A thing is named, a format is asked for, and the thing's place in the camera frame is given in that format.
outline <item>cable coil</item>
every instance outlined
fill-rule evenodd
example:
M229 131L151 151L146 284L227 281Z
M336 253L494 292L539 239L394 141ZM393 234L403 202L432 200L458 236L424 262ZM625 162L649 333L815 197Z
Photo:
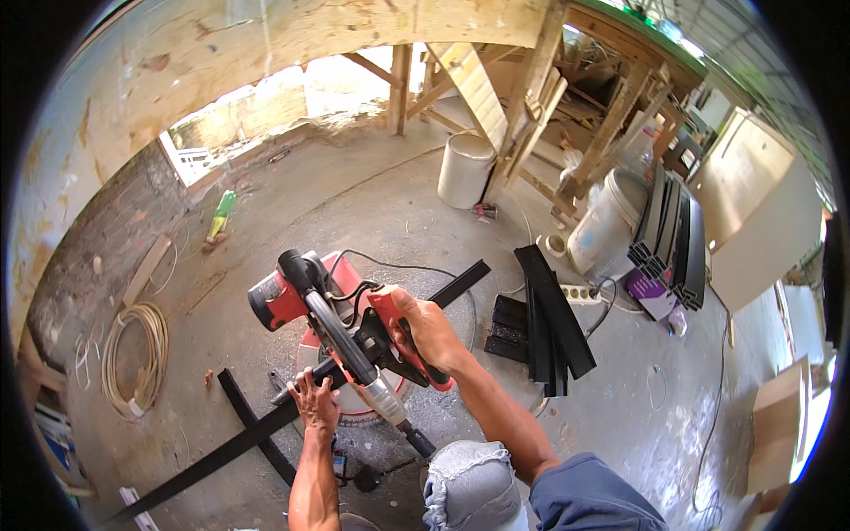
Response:
M133 397L125 400L118 392L116 359L121 333L133 320L144 327L148 343L147 365L139 371ZM101 376L103 391L119 415L130 421L142 416L156 400L168 362L168 326L162 311L153 302L138 302L124 308L112 322L103 352Z

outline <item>white bucket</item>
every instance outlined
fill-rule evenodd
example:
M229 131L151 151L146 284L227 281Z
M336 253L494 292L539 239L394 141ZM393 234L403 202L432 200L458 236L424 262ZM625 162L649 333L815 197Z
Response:
M470 209L484 193L496 152L478 135L460 133L445 143L443 166L439 170L437 195L454 208Z
M626 253L648 197L649 186L633 172L615 168L605 176L602 192L567 240L577 273L598 285L634 268Z

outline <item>jeans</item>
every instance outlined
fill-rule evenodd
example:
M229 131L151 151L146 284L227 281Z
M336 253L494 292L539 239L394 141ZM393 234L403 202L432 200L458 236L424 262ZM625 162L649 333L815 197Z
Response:
M455 441L434 455L422 491L431 531L528 529L511 456L499 442Z

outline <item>aluminum profile stack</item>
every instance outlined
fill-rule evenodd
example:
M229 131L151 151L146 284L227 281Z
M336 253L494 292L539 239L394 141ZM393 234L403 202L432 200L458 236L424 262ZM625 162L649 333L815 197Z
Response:
M627 256L648 279L659 280L687 309L706 293L706 232L700 203L680 179L656 163L652 190Z

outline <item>green bottle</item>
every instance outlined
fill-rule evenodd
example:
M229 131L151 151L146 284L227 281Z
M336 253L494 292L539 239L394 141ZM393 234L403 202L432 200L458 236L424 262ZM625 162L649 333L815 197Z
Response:
M210 232L207 234L208 242L212 243L215 235L224 226L224 222L227 221L227 215L230 214L230 208L233 206L234 201L236 201L236 193L233 190L225 190L224 195L221 196L221 201L218 202L218 208L215 209L215 213L212 215L212 225L210 225Z

